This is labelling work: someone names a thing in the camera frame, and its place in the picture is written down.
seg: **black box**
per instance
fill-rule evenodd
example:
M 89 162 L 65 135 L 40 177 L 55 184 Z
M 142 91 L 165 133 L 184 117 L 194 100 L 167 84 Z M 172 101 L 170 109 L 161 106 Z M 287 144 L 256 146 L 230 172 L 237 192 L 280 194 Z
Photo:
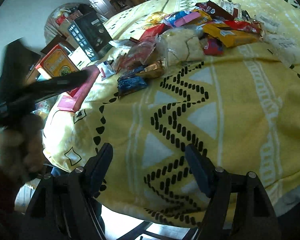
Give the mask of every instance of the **black box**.
M 75 19 L 68 31 L 91 61 L 102 59 L 112 48 L 112 38 L 95 11 Z

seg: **white wall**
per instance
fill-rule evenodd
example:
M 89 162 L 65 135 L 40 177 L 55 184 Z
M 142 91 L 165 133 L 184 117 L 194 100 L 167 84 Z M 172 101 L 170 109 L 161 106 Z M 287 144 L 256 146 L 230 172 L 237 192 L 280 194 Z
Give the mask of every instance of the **white wall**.
M 39 52 L 45 47 L 44 26 L 52 11 L 68 2 L 87 0 L 5 0 L 0 6 L 0 69 L 4 47 L 24 37 L 26 45 Z

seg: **screw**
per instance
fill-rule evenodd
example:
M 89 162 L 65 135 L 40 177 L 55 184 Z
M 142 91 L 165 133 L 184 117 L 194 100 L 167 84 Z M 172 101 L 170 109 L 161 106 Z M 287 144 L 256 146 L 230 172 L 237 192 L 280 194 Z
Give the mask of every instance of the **screw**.
M 249 175 L 250 178 L 253 178 L 253 179 L 256 178 L 256 174 L 253 171 L 250 171 L 248 173 L 248 175 Z
M 222 167 L 220 167 L 220 166 L 217 166 L 216 168 L 215 168 L 215 171 L 216 172 L 224 172 L 225 171 L 225 169 L 224 168 L 222 168 Z
M 77 168 L 75 168 L 75 172 L 76 172 L 76 173 L 81 173 L 81 172 L 83 172 L 83 167 L 77 167 Z
M 46 173 L 44 175 L 44 179 L 50 179 L 51 178 L 51 173 Z

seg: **pink snack box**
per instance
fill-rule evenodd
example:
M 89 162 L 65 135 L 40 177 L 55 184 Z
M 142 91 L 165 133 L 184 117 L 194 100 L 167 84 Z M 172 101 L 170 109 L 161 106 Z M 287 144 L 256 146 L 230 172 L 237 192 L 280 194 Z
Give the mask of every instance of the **pink snack box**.
M 96 65 L 91 65 L 83 69 L 88 69 L 91 71 L 90 78 L 81 85 L 81 87 L 78 89 L 78 91 L 73 97 L 63 96 L 61 98 L 57 106 L 60 110 L 68 112 L 77 112 L 80 109 L 83 100 L 87 97 L 90 89 L 92 88 L 94 82 L 100 74 L 100 71 L 96 67 Z

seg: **orange box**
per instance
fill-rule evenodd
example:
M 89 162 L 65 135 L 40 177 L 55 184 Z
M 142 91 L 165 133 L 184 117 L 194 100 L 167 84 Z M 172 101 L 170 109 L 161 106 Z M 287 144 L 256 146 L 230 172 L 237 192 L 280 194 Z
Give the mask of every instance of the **orange box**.
M 36 69 L 46 79 L 64 76 L 79 69 L 72 63 L 62 47 L 57 44 L 36 66 Z M 68 91 L 67 93 L 73 97 L 79 88 Z

